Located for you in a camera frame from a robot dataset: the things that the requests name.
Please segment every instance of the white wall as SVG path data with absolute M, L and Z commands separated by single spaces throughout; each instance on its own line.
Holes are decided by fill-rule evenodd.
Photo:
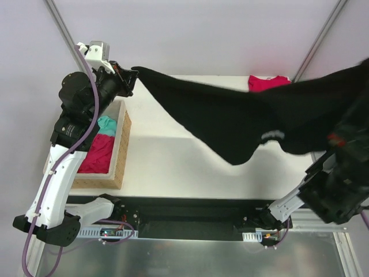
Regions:
M 321 77 L 357 65 L 369 57 L 368 11 L 368 0 L 353 0 L 346 4 L 303 79 Z
M 43 1 L 2 2 L 0 33 L 0 275 L 15 276 L 25 235 L 13 218 L 40 185 L 61 81 L 77 67 Z
M 167 74 L 293 77 L 337 0 L 55 0 L 71 35 Z

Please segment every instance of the wicker basket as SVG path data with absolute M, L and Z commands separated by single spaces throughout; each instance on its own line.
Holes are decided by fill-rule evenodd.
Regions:
M 107 174 L 77 173 L 73 189 L 121 189 L 125 173 L 131 119 L 123 100 L 114 100 L 102 115 L 117 121 L 117 129 Z

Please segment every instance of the white table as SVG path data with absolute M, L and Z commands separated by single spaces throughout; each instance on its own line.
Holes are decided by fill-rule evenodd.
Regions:
M 248 77 L 176 77 L 248 89 Z M 174 121 L 141 82 L 125 102 L 132 127 L 122 189 L 72 189 L 70 195 L 277 199 L 295 188 L 312 164 L 310 154 L 286 154 L 269 142 L 247 163 L 231 166 Z

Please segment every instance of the folded red garment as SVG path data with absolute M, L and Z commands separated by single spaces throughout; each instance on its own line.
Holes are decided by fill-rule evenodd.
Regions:
M 108 173 L 113 146 L 114 137 L 97 134 L 78 173 Z
M 264 80 L 250 75 L 250 78 L 248 79 L 248 90 L 250 92 L 261 92 L 268 88 L 274 88 L 290 83 L 291 81 L 289 81 L 288 78 L 284 76 L 277 76 L 269 80 Z

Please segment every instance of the black fabric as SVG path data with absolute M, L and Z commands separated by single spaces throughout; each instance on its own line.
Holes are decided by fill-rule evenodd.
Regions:
M 143 67 L 139 79 L 162 107 L 230 164 L 248 161 L 263 134 L 280 130 L 285 152 L 327 149 L 326 136 L 369 76 L 369 59 L 323 78 L 244 93 L 178 80 Z

